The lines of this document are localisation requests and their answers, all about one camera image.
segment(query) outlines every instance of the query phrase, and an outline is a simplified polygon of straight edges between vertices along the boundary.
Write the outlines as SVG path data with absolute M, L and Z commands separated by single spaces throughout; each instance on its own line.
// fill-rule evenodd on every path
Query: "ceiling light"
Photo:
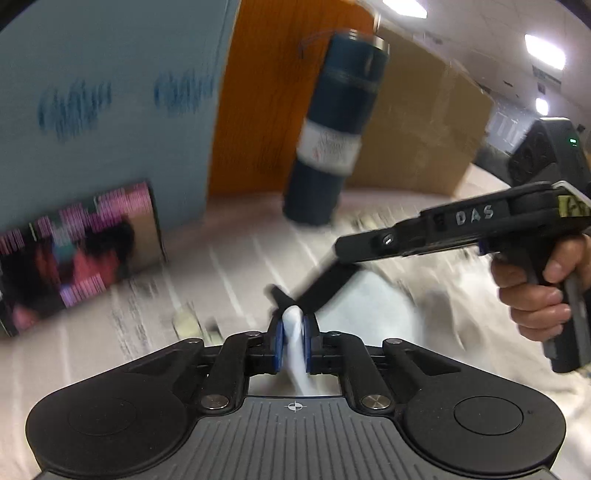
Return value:
M 535 99 L 535 109 L 541 116 L 548 115 L 548 112 L 550 111 L 548 107 L 548 102 L 546 102 L 546 100 L 544 100 L 543 98 Z
M 417 2 L 417 0 L 384 0 L 384 3 L 398 15 L 427 18 L 427 11 Z
M 555 69 L 564 69 L 564 64 L 566 63 L 564 52 L 550 42 L 534 37 L 533 35 L 526 35 L 525 46 L 530 55 L 535 58 L 540 59 Z

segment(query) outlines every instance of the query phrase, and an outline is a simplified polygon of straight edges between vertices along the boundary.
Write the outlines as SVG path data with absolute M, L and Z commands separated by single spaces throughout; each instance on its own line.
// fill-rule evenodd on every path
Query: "white tissue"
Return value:
M 283 370 L 291 378 L 298 396 L 317 396 L 319 391 L 306 372 L 302 312 L 299 307 L 291 306 L 283 313 L 282 319 L 283 332 L 287 343 L 283 353 Z

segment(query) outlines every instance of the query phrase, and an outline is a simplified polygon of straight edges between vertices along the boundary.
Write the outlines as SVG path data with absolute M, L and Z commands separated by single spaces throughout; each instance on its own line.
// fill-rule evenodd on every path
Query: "yellow tape label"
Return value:
M 561 217 L 589 217 L 591 209 L 574 195 L 558 195 L 558 213 Z

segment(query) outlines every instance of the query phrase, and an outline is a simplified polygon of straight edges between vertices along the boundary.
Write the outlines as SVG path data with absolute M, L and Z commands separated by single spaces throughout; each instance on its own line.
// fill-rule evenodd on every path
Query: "crosshair mark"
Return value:
M 292 412 L 296 412 L 296 411 L 300 411 L 302 408 L 304 408 L 305 405 L 302 405 L 299 402 L 293 401 L 289 405 L 286 405 L 285 407 L 289 408 Z

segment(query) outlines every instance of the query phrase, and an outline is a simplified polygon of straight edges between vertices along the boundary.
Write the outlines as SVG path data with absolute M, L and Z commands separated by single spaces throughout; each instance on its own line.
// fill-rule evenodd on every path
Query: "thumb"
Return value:
M 544 279 L 549 283 L 563 281 L 583 261 L 586 247 L 583 235 L 559 241 L 544 269 Z

